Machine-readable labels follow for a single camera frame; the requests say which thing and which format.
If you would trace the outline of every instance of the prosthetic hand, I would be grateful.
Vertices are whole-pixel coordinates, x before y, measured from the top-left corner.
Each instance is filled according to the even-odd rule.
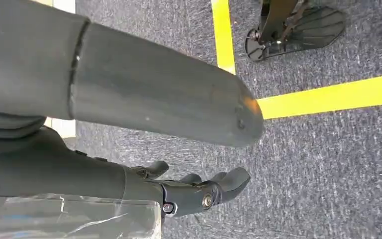
[[[165,173],[169,166],[163,161],[150,167],[131,168],[143,180],[154,180]],[[180,217],[206,211],[212,206],[236,198],[250,181],[250,175],[243,168],[235,168],[229,173],[220,172],[210,180],[202,181],[197,174],[188,174],[178,181],[152,181],[163,189],[163,215]]]

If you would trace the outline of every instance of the transparent plastic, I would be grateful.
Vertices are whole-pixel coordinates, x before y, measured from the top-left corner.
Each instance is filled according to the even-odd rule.
[[[73,195],[0,197],[0,239],[160,239],[160,205]]]

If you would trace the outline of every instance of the metal screw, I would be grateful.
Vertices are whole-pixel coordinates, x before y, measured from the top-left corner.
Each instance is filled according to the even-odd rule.
[[[202,204],[203,204],[203,207],[205,207],[206,209],[211,207],[211,194],[206,194],[203,197]]]
[[[174,205],[170,203],[163,204],[163,212],[165,213],[172,213],[174,211]]]

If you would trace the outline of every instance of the prosthetic foot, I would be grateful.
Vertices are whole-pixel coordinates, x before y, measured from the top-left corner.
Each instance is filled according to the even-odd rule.
[[[325,47],[345,29],[345,15],[327,6],[309,7],[304,0],[263,0],[260,24],[245,39],[253,61],[286,53]]]

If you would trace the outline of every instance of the prosthetic finger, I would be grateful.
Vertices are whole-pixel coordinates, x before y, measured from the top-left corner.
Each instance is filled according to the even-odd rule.
[[[156,179],[169,170],[169,165],[164,161],[156,161],[150,167],[132,167],[139,176],[143,178]]]
[[[199,184],[202,183],[202,179],[199,175],[195,173],[188,174],[187,176],[183,177],[181,180],[179,180],[181,183],[187,183],[187,184]]]

